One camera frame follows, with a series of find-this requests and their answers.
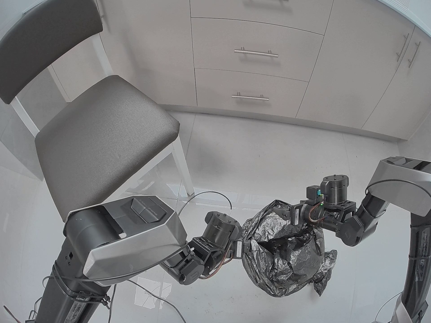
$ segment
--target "trash bag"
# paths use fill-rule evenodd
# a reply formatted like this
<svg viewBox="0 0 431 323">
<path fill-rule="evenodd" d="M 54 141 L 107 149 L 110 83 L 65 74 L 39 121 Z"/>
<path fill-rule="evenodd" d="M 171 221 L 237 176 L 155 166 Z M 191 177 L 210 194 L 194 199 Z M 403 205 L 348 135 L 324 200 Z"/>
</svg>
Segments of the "trash bag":
<svg viewBox="0 0 431 323">
<path fill-rule="evenodd" d="M 321 296 L 331 278 L 337 251 L 325 252 L 323 230 L 310 224 L 290 225 L 273 210 L 289 208 L 275 200 L 243 225 L 250 250 L 242 262 L 251 281 L 273 297 L 284 297 L 313 283 Z"/>
</svg>

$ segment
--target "countertop edge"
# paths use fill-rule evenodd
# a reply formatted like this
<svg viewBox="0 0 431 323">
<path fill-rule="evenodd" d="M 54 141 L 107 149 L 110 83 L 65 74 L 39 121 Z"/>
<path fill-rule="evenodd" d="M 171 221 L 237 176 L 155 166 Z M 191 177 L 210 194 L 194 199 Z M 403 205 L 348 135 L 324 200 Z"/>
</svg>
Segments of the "countertop edge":
<svg viewBox="0 0 431 323">
<path fill-rule="evenodd" d="M 37 0 L 35 3 L 31 4 L 28 8 L 26 8 L 22 13 L 25 13 L 26 11 L 30 10 L 31 8 L 35 7 L 37 4 L 41 3 L 44 0 Z M 417 25 L 420 29 L 423 30 L 429 37 L 431 37 L 431 28 L 427 26 L 421 19 L 418 18 L 416 14 L 411 12 L 410 10 L 403 11 L 400 8 L 398 8 L 396 5 L 392 4 L 390 1 L 387 0 L 378 0 L 381 3 L 385 4 L 386 6 L 392 8 L 394 11 L 398 12 L 408 20 L 410 20 L 413 24 Z M 0 37 L 3 37 L 5 33 L 21 18 L 22 14 L 15 15 L 3 25 L 0 25 Z"/>
</svg>

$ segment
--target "chair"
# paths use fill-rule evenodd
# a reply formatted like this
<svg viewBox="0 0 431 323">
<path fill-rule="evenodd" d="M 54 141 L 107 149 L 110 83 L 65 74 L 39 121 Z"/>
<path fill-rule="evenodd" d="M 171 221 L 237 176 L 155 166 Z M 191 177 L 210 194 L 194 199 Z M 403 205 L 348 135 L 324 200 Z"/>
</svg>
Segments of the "chair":
<svg viewBox="0 0 431 323">
<path fill-rule="evenodd" d="M 179 122 L 114 75 L 94 0 L 46 0 L 0 40 L 0 98 L 35 136 L 46 184 L 63 219 L 75 209 L 119 197 L 170 153 L 186 192 L 194 192 Z M 38 130 L 16 95 L 57 58 L 91 37 L 106 77 Z"/>
</svg>

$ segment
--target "white chair frame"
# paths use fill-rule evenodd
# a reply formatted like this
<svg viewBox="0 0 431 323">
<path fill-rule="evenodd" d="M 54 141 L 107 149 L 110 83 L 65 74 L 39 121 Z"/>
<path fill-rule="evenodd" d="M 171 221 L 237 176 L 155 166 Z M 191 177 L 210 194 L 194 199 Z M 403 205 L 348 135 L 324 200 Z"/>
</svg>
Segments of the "white chair frame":
<svg viewBox="0 0 431 323">
<path fill-rule="evenodd" d="M 106 55 L 105 48 L 103 47 L 100 34 L 91 36 L 91 40 L 93 42 L 93 47 L 94 47 L 94 50 L 96 51 L 100 64 L 102 65 L 105 76 L 107 77 L 107 76 L 113 75 L 114 72 L 108 60 L 108 56 Z M 37 133 L 39 132 L 39 129 L 35 125 L 33 120 L 30 118 L 28 113 L 25 111 L 24 107 L 22 106 L 21 102 L 18 100 L 17 97 L 15 97 L 12 100 L 11 105 L 15 109 L 20 119 L 24 122 L 28 130 L 33 134 L 34 137 L 36 137 Z M 151 159 L 134 175 L 132 175 L 128 180 L 126 180 L 120 187 L 118 187 L 116 191 L 114 191 L 108 198 L 106 198 L 104 202 L 118 199 L 121 196 L 121 194 L 130 187 L 130 185 L 133 182 L 136 182 L 141 177 L 143 177 L 143 175 L 145 175 L 148 171 L 150 171 L 153 167 L 159 164 L 159 162 L 161 162 L 164 158 L 166 158 L 171 153 L 174 157 L 175 164 L 177 165 L 177 169 L 182 177 L 182 184 L 184 185 L 187 194 L 190 196 L 193 195 L 194 194 L 193 184 L 187 167 L 186 158 L 184 156 L 180 137 L 178 136 L 174 142 L 170 143 L 167 147 L 165 147 L 153 159 Z"/>
</svg>

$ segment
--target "gray upholstered seat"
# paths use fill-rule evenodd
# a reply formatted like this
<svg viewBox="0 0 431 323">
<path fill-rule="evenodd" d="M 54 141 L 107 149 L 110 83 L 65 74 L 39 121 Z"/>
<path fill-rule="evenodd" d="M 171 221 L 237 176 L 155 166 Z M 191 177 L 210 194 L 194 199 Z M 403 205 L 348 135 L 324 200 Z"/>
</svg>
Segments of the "gray upholstered seat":
<svg viewBox="0 0 431 323">
<path fill-rule="evenodd" d="M 117 75 L 90 87 L 36 136 L 57 209 L 104 201 L 178 136 L 179 122 Z"/>
</svg>

